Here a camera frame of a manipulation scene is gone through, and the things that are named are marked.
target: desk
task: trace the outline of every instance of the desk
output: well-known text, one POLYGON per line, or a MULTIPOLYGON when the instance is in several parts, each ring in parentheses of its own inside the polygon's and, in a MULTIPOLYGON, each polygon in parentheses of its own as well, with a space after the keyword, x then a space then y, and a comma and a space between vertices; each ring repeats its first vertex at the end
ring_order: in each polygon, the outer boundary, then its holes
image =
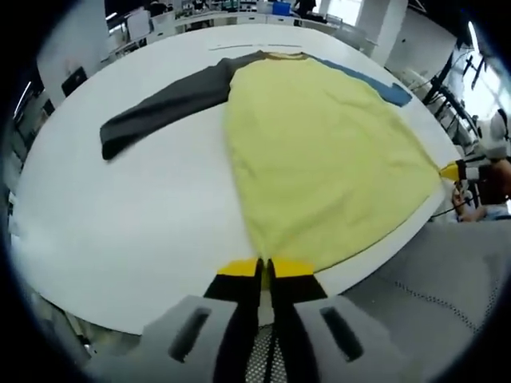
MULTIPOLYGON (((101 158, 99 128, 175 80, 258 49, 304 51, 398 82, 342 42, 290 26, 198 30, 114 62, 49 118, 21 175, 13 260, 37 292, 86 321, 140 334, 186 294, 202 295, 219 267, 253 254, 227 156, 225 105, 153 133, 112 163, 101 158)), ((438 165, 458 158, 417 98, 396 110, 438 165)), ((439 188, 380 243, 319 273, 328 293, 340 293, 390 259, 443 197, 439 188)))

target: blue sleeve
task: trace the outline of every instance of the blue sleeve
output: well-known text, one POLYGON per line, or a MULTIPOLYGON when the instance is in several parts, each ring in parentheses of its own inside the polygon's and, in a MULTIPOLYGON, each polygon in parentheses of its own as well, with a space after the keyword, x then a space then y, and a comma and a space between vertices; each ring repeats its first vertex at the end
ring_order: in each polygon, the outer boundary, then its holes
POLYGON ((356 70, 335 64, 332 61, 322 60, 314 56, 311 57, 328 66, 329 68, 340 70, 350 77, 358 78, 359 80, 366 82, 371 88, 378 92, 383 100, 390 102, 391 104, 404 106, 408 104, 412 99, 412 96, 398 84, 394 83, 392 86, 387 86, 382 82, 375 80, 373 77, 369 77, 366 74, 357 72, 356 70))

